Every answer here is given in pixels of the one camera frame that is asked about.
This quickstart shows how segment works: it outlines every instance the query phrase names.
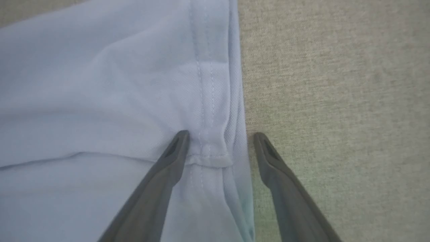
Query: cloth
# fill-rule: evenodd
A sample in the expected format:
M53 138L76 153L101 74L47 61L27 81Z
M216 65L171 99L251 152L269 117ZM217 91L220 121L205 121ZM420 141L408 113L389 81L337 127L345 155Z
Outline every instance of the cloth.
M253 241L234 0L91 0L0 30L0 241L96 241L189 130L162 241Z
M430 238L430 2L239 0L246 127L348 242ZM250 144L256 241L280 241Z

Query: folded fabric layer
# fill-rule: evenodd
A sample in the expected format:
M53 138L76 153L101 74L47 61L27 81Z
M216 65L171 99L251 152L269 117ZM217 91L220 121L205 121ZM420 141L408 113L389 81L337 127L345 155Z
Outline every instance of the folded fabric layer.
M253 241L234 0L91 0L0 30L0 241L96 241L179 130L162 241Z

